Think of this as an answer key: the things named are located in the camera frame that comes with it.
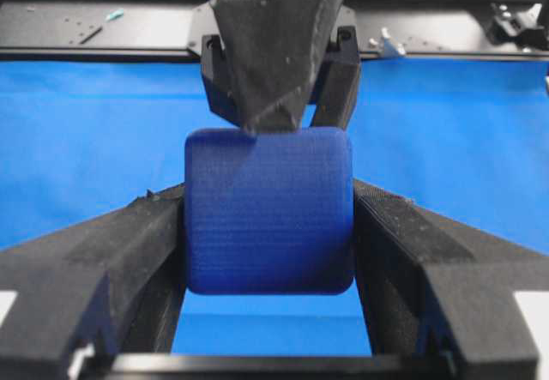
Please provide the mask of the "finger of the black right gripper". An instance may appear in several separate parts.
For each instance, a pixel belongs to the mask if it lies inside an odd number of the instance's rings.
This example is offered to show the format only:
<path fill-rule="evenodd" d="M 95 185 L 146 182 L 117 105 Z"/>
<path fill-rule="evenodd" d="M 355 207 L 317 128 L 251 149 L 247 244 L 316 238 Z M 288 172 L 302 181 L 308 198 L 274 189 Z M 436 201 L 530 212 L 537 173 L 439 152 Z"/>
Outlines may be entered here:
<path fill-rule="evenodd" d="M 345 129 L 356 105 L 356 30 L 343 0 L 208 0 L 217 23 L 202 40 L 210 110 L 251 134 L 292 132 L 305 108 L 317 127 Z"/>
<path fill-rule="evenodd" d="M 355 43 L 340 43 L 328 51 L 311 95 L 316 106 L 311 127 L 346 130 L 357 104 L 360 79 L 359 50 Z"/>

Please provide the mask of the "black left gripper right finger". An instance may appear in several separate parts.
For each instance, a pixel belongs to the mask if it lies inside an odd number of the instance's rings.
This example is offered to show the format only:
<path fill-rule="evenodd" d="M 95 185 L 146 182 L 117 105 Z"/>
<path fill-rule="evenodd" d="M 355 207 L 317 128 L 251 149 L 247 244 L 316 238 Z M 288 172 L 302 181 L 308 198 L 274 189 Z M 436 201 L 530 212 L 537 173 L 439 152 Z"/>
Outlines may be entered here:
<path fill-rule="evenodd" d="M 516 300 L 548 288 L 548 258 L 355 181 L 356 281 L 376 354 L 538 361 Z"/>

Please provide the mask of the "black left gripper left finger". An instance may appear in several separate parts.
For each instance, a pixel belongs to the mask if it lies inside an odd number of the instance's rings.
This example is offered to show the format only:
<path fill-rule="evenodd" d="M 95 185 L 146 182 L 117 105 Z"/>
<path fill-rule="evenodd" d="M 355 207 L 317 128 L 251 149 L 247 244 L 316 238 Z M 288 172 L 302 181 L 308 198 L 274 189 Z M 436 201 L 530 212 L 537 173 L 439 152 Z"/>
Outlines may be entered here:
<path fill-rule="evenodd" d="M 86 342 L 169 351 L 184 296 L 183 208 L 177 185 L 3 250 L 1 287 L 17 298 L 2 360 L 63 361 Z"/>

